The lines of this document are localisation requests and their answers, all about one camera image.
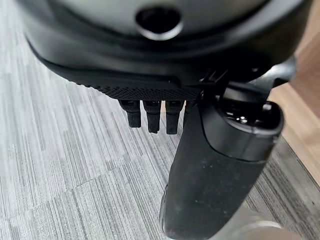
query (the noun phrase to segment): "gray carpet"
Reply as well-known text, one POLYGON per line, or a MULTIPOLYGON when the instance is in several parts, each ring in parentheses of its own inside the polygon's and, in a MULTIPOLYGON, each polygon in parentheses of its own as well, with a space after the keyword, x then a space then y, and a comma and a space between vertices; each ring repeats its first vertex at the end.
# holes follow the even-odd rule
MULTIPOLYGON (((182 133, 129 129, 117 102, 49 72, 0 1, 0 240, 161 240, 182 133)), ((245 205, 320 238, 320 191, 282 139, 245 205)))

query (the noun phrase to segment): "circular hole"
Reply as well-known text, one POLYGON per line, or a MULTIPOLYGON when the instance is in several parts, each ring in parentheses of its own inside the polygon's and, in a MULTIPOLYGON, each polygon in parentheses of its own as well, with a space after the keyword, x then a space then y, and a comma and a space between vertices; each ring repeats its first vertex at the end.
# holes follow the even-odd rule
POLYGON ((177 36, 182 30, 179 12, 167 7, 152 7, 136 15, 139 32, 148 39, 164 41, 177 36))

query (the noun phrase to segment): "wooden floor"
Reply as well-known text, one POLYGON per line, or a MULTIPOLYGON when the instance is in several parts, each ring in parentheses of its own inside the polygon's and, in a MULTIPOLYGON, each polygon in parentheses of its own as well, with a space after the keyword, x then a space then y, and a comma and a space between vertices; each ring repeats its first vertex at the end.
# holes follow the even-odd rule
POLYGON ((313 3, 296 56, 296 79, 274 89, 270 99, 284 109, 283 136, 320 184, 320 0, 313 3))

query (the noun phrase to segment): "black plastic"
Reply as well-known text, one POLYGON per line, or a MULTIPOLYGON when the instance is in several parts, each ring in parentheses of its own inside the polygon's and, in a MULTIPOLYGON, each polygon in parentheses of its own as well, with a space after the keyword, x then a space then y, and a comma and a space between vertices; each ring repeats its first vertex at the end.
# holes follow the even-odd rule
POLYGON ((119 100, 120 106, 126 111, 130 128, 141 127, 140 101, 119 100))
POLYGON ((184 107, 184 101, 166 101, 166 134, 174 135, 178 131, 179 116, 182 108, 184 107))
POLYGON ((161 101, 143 101, 148 120, 149 133, 157 134, 160 130, 161 101))
POLYGON ((283 113, 274 103, 272 108, 262 129, 228 122, 217 105, 193 107, 161 204, 160 224, 169 238, 209 239, 237 211, 282 131, 283 113))
MULTIPOLYGON (((180 88, 199 84, 220 65, 237 66, 246 72, 259 69, 243 76, 242 81, 251 81, 285 61, 302 37, 312 0, 270 0, 250 17, 232 25, 165 42, 102 29, 75 17, 55 1, 16 2, 28 40, 48 62, 70 69, 113 71, 119 74, 117 81, 112 76, 104 78, 113 82, 113 87, 136 88, 134 81, 124 77, 135 74, 145 79, 148 75, 175 78, 180 88)), ((101 86, 101 81, 87 78, 81 84, 101 86)), ((157 89, 153 81, 149 84, 148 88, 157 89)), ((158 94, 165 92, 163 87, 160 89, 158 94)))

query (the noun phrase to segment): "floor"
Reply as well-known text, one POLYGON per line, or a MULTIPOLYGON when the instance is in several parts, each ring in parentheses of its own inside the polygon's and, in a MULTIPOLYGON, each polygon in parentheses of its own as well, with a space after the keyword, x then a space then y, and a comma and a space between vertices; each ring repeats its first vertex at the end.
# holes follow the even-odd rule
MULTIPOLYGON (((114 100, 67 82, 34 58, 10 2, 0 1, 0 240, 166 239, 158 212, 182 121, 175 136, 165 134, 164 115, 157 135, 148 133, 146 116, 144 127, 129 129, 114 100)), ((292 101, 300 94, 288 85, 271 97, 294 116, 285 99, 295 94, 292 101)), ((294 104, 315 114, 304 100, 294 104)), ((308 125, 317 126, 311 118, 308 125)), ((293 137, 297 124, 288 118, 244 204, 314 240, 319 158, 314 141, 293 137)))

